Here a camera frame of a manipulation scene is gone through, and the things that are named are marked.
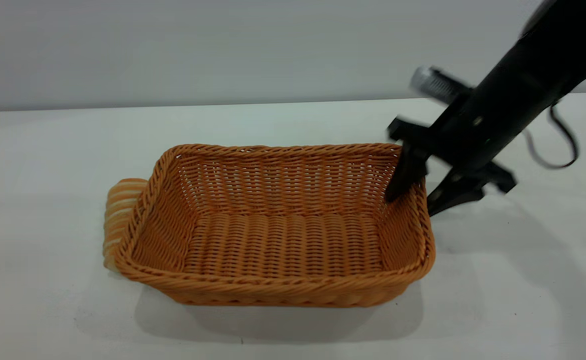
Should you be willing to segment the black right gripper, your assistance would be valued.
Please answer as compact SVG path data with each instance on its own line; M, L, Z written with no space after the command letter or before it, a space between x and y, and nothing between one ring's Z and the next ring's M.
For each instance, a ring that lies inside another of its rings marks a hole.
M387 135L401 141L402 148L384 200L393 203L421 182L430 157L451 168L427 197L431 217L480 201L487 183L509 192L517 183L515 176L494 158L514 139L517 122L518 94L508 89L474 89L459 95L430 126L396 116Z

